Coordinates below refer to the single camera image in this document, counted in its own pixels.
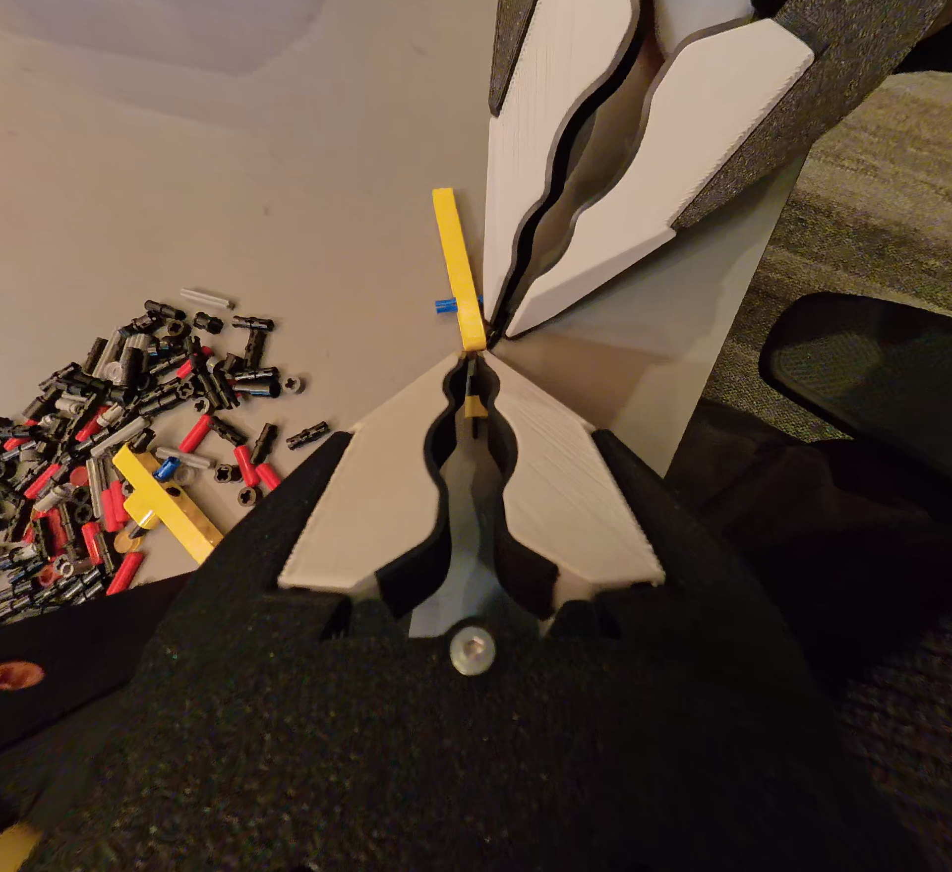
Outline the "yellow angled beam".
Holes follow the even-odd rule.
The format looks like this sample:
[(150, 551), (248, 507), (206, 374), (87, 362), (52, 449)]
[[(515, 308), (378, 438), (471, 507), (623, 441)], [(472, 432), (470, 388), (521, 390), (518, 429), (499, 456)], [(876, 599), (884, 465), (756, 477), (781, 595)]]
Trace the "yellow angled beam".
[(113, 465), (130, 485), (123, 508), (134, 524), (145, 531), (163, 525), (198, 565), (203, 565), (222, 542), (223, 534), (187, 492), (157, 479), (159, 461), (149, 452), (124, 446), (113, 456)]

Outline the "long yellow beam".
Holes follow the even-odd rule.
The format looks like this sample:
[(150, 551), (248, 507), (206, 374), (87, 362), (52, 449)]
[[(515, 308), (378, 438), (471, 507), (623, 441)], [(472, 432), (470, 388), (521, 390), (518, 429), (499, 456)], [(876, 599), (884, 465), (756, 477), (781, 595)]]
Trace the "long yellow beam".
[(478, 353), (486, 348), (486, 332), (454, 190), (435, 188), (432, 203), (463, 350)]

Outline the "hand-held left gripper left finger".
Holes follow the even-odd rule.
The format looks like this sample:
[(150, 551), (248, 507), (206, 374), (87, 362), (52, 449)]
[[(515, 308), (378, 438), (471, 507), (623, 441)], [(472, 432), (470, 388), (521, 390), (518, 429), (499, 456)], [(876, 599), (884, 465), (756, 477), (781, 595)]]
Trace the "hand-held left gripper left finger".
[(451, 559), (442, 469), (457, 449), (467, 362), (452, 352), (342, 434), (277, 575), (277, 601), (379, 601), (403, 618), (442, 586)]

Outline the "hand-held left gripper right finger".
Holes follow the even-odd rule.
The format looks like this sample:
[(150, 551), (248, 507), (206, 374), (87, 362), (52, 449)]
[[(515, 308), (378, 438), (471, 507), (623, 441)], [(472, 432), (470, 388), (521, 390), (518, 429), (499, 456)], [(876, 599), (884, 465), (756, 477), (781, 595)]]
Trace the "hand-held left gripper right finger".
[(596, 429), (495, 356), (480, 358), (487, 446), (500, 476), (497, 577), (519, 607), (552, 620), (565, 604), (665, 572), (596, 443)]

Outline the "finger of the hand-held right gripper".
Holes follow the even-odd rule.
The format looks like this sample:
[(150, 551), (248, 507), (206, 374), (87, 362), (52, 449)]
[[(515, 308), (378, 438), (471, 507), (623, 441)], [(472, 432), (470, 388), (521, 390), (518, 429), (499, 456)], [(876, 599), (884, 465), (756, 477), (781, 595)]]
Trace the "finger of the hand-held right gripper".
[(489, 85), (483, 312), (500, 338), (576, 134), (607, 98), (641, 0), (498, 0)]
[(642, 90), (621, 121), (633, 141), (611, 161), (595, 194), (580, 200), (559, 237), (540, 235), (506, 336), (548, 322), (672, 239), (687, 211), (755, 128), (812, 65), (813, 50), (750, 0), (641, 0), (637, 35), (612, 90), (576, 134), (602, 126), (609, 99), (636, 77)]

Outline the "person's dark sweater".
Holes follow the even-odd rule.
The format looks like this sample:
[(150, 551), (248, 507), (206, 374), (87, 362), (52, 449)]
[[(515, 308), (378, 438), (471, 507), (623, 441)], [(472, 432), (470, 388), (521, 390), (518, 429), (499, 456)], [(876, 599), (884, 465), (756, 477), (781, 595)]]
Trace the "person's dark sweater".
[(847, 748), (951, 865), (950, 480), (699, 402), (665, 482), (744, 558), (832, 696)]

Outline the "black rectangular block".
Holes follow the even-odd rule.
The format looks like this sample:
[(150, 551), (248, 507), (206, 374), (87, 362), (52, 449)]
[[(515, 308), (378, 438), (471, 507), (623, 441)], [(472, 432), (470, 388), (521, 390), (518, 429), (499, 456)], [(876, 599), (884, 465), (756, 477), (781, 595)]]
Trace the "black rectangular block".
[(34, 686), (2, 691), (2, 750), (125, 685), (191, 577), (145, 583), (3, 626), (2, 663), (34, 664), (44, 675)]

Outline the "pile of black red pins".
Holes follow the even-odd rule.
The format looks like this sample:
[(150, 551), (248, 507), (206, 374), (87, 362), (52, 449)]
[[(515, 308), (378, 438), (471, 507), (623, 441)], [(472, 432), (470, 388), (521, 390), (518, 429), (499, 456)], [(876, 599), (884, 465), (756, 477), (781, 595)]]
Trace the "pile of black red pins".
[(2, 625), (200, 567), (163, 525), (145, 531), (125, 513), (131, 487), (113, 465), (124, 446), (151, 453), (157, 479), (183, 488), (224, 539), (215, 488), (249, 512), (281, 484), (280, 450), (331, 433), (321, 421), (285, 434), (274, 416), (307, 378), (268, 365), (272, 318), (180, 296), (197, 308), (147, 300), (2, 417)]

